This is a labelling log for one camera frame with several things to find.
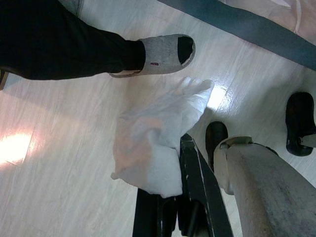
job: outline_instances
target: pant leg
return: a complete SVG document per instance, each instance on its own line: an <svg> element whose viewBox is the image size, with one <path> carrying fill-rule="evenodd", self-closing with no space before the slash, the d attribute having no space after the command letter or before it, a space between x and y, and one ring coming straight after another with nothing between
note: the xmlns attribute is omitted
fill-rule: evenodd
<svg viewBox="0 0 316 237"><path fill-rule="evenodd" d="M70 79L142 62L140 41L91 27L57 0L0 0L1 68L28 79Z"/></svg>
<svg viewBox="0 0 316 237"><path fill-rule="evenodd" d="M316 235L316 189L273 151L258 144L222 146L215 176L234 194L245 237Z"/></svg>

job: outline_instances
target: black pants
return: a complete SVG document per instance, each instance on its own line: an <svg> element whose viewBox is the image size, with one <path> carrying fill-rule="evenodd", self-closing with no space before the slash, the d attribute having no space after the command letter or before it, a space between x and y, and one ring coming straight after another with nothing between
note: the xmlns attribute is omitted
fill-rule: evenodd
<svg viewBox="0 0 316 237"><path fill-rule="evenodd" d="M57 0L0 0L0 68L28 79L70 79L136 69L140 41L87 25Z"/></svg>

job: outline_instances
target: gray slipper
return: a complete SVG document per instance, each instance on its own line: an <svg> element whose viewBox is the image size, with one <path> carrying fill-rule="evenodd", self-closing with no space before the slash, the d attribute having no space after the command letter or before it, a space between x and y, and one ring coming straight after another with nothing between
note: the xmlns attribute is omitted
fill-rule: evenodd
<svg viewBox="0 0 316 237"><path fill-rule="evenodd" d="M126 78L141 75L160 75L174 73L188 66L195 55L196 45L193 41L192 53L183 64L178 58L178 38L189 37L187 35L176 34L169 36L150 37L139 39L145 46L146 59L144 68L141 71L131 71L130 74L120 75L110 74L114 78Z"/></svg>

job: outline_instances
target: floor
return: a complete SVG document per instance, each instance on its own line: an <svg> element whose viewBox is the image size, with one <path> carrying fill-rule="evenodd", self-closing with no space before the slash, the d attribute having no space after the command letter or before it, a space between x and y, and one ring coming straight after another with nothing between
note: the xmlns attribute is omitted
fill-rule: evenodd
<svg viewBox="0 0 316 237"><path fill-rule="evenodd" d="M132 40L188 34L196 58L178 73L130 79L100 74L31 81L10 74L0 92L0 236L131 236L137 189L110 178L116 119L185 76L215 82L208 108L190 131L205 157L205 129L221 120L230 135L270 146L316 185L315 152L290 155L284 121L294 91L316 98L316 72L155 0L86 0L81 18ZM234 197L224 199L240 237Z"/></svg>

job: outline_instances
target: black shoe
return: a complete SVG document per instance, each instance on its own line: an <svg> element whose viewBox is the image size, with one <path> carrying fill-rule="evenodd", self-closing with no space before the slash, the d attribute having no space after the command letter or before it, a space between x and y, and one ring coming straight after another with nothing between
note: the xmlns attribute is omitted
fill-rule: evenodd
<svg viewBox="0 0 316 237"><path fill-rule="evenodd" d="M208 155L208 165L214 171L214 151L217 145L228 138L226 126L219 121L211 122L205 133L205 147Z"/></svg>
<svg viewBox="0 0 316 237"><path fill-rule="evenodd" d="M287 150L296 156L308 156L312 147L302 146L300 138L316 134L314 123L314 100L306 92L291 95L286 105Z"/></svg>

